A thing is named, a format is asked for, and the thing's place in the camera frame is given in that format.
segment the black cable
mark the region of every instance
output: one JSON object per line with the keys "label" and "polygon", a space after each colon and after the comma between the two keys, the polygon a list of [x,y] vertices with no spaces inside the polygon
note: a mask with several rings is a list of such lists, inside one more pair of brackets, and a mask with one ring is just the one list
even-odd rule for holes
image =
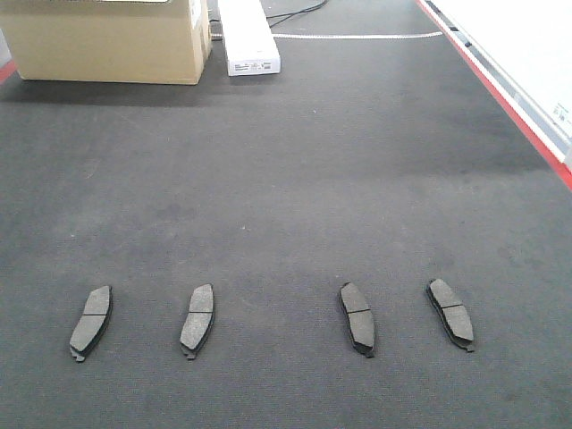
{"label": "black cable", "polygon": [[282,22],[284,22],[284,21],[286,21],[286,20],[289,20],[290,18],[293,18],[294,16],[301,15],[302,13],[310,13],[310,12],[313,12],[313,11],[317,11],[318,9],[322,9],[329,1],[330,1],[330,0],[323,0],[323,1],[322,1],[321,3],[319,3],[319,4],[315,4],[315,5],[313,5],[313,6],[309,6],[309,7],[306,7],[306,8],[304,8],[304,9],[300,9],[299,11],[290,12],[290,13],[279,13],[279,14],[277,14],[277,15],[267,16],[266,19],[267,19],[267,20],[271,20],[271,19],[273,19],[273,18],[282,18],[282,17],[283,17],[281,20],[272,23],[272,24],[270,25],[270,28],[272,28],[272,27],[275,27],[276,25],[278,25],[278,24],[280,24],[280,23],[282,23]]}

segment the brake pad friction material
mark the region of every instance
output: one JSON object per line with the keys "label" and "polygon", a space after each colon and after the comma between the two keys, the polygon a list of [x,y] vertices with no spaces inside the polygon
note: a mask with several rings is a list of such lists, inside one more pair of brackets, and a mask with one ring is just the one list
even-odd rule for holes
{"label": "brake pad friction material", "polygon": [[109,324],[113,308],[111,286],[89,293],[83,315],[70,338],[70,352],[77,362],[83,362],[96,346]]}
{"label": "brake pad friction material", "polygon": [[197,357],[215,319],[215,295],[210,284],[199,286],[190,297],[189,314],[181,330],[181,348],[188,360]]}
{"label": "brake pad friction material", "polygon": [[455,292],[441,279],[430,282],[426,290],[450,340],[466,351],[475,351],[471,319]]}
{"label": "brake pad friction material", "polygon": [[367,358],[374,356],[374,315],[366,298],[353,283],[346,283],[340,289],[340,303],[348,320],[349,337],[352,345]]}

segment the dark gray carpet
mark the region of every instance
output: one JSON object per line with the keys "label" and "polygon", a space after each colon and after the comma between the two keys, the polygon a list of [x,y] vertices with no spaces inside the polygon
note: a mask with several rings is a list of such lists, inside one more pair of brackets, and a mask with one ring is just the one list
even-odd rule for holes
{"label": "dark gray carpet", "polygon": [[[413,0],[332,0],[277,29],[435,27]],[[278,47],[276,76],[231,80],[216,44],[194,88],[0,88],[0,426],[570,427],[568,189],[446,38]],[[435,277],[475,353],[442,329]],[[373,359],[347,338],[347,281]],[[204,282],[217,315],[188,362]],[[109,329],[76,364],[107,283]]]}

